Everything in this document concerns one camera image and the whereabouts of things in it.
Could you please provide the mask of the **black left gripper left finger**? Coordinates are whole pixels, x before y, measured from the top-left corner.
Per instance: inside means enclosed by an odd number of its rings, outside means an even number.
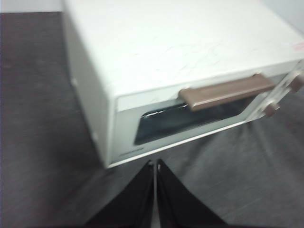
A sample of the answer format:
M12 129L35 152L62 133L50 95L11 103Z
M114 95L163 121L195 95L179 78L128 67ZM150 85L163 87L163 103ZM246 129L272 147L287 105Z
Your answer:
M150 228L154 203L154 165L150 161L128 185L86 223L86 228Z

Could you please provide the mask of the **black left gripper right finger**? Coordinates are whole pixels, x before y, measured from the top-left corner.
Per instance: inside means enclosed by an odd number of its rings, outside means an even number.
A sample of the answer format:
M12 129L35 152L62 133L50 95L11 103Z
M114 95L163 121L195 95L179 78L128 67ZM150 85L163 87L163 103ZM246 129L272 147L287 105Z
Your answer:
M197 199L158 159L157 204L162 228L221 228L226 222Z

